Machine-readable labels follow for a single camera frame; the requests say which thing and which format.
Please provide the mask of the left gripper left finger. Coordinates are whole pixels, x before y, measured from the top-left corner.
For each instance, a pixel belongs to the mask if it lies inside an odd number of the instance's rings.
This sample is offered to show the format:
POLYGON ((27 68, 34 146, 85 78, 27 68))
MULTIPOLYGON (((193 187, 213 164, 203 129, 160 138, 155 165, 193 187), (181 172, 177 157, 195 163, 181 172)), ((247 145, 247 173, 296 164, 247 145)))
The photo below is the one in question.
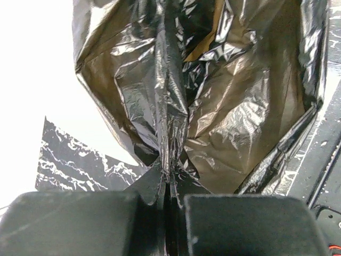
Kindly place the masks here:
POLYGON ((128 254, 165 255, 166 175, 160 159, 125 191, 139 194, 128 254))

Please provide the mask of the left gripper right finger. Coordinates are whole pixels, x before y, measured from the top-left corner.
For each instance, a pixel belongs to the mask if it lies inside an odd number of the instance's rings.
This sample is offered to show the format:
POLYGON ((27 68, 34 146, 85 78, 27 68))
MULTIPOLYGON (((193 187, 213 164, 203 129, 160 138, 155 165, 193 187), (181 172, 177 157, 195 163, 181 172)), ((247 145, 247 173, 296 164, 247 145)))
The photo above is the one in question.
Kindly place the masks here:
POLYGON ((175 171, 169 183, 169 255, 188 255, 184 198, 210 194, 197 178, 185 170, 175 171))

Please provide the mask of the black trash bag roll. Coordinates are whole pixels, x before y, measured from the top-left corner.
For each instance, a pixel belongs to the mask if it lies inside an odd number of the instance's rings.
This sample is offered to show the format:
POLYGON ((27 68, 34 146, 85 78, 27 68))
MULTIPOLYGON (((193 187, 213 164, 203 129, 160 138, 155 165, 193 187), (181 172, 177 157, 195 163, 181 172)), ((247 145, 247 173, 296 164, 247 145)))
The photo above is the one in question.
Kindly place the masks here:
POLYGON ((328 1, 74 1, 75 73, 143 167, 270 195, 323 104, 328 1))

